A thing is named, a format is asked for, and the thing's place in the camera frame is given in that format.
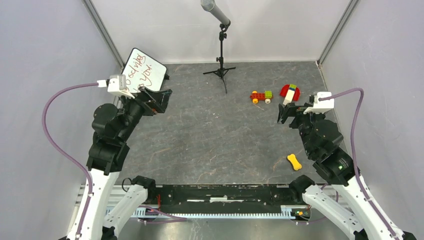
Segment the yellow bone-shaped eraser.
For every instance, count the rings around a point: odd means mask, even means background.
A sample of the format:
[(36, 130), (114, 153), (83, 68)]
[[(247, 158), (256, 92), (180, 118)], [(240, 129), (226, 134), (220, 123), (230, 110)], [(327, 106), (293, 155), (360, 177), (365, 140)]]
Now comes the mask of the yellow bone-shaped eraser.
[(290, 154), (287, 157), (287, 160), (290, 162), (292, 168), (294, 171), (299, 171), (302, 168), (301, 163), (298, 161), (295, 154)]

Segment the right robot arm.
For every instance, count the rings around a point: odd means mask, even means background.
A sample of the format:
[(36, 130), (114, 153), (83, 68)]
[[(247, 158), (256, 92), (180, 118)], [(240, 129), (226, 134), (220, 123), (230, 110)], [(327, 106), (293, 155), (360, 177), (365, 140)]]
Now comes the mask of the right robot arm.
[(335, 122), (323, 113), (304, 113), (310, 104), (279, 104), (277, 121), (293, 121), (289, 127), (297, 129), (308, 159), (318, 175), (342, 195), (348, 208), (327, 196), (306, 175), (289, 184), (289, 199), (295, 204), (312, 206), (335, 224), (351, 240), (414, 240), (416, 237), (401, 230), (384, 213), (372, 194), (354, 160), (342, 148), (343, 135)]

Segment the white whiteboard with red writing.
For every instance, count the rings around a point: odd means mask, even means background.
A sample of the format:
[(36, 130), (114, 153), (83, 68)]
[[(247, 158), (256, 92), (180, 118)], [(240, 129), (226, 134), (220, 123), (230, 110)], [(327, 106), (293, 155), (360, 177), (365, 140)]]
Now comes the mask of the white whiteboard with red writing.
[(138, 93), (144, 87), (151, 91), (160, 91), (165, 80), (169, 80), (168, 68), (148, 54), (133, 48), (121, 72), (126, 79), (126, 89)]

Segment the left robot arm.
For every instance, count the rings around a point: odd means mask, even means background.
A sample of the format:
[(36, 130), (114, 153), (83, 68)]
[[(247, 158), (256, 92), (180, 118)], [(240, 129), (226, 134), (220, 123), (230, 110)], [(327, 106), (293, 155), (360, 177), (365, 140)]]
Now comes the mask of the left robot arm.
[(151, 91), (142, 87), (133, 98), (122, 97), (121, 108), (105, 103), (95, 110), (86, 163), (89, 177), (66, 240), (116, 240), (135, 210), (156, 200), (155, 180), (137, 176), (124, 197), (107, 212), (111, 192), (130, 151), (128, 139), (142, 117), (166, 111), (172, 93), (171, 89)]

